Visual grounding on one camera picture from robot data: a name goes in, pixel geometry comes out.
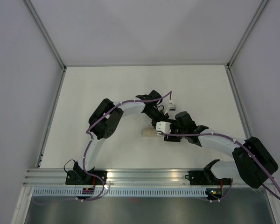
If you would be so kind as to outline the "beige cloth napkin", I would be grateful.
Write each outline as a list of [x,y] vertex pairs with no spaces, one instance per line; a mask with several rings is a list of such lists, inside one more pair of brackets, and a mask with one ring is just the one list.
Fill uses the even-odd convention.
[[144,128],[141,131],[143,137],[158,137],[158,132],[154,128]]

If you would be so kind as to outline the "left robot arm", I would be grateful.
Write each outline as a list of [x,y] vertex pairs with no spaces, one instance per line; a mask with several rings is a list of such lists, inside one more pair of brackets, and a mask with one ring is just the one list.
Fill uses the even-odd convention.
[[86,134],[90,136],[89,143],[82,157],[74,162],[73,169],[67,172],[67,185],[90,185],[98,178],[102,184],[105,180],[94,173],[95,163],[99,151],[106,139],[110,138],[120,120],[126,116],[143,113],[151,119],[153,128],[157,123],[166,121],[169,115],[158,109],[158,105],[166,97],[171,97],[170,91],[161,96],[153,90],[148,95],[137,95],[134,99],[122,102],[113,102],[105,98],[89,118],[89,127]]

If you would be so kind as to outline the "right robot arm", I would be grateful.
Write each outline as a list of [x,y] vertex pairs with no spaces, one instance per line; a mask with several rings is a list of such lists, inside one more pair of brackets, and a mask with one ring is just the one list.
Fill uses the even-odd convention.
[[166,119],[165,122],[162,132],[166,140],[185,138],[190,144],[214,149],[232,158],[231,161],[214,159],[204,167],[203,177],[208,184],[215,184],[220,179],[233,179],[242,180],[257,189],[279,168],[256,137],[237,140],[225,136],[207,126],[196,125],[187,112],[180,112],[174,119]]

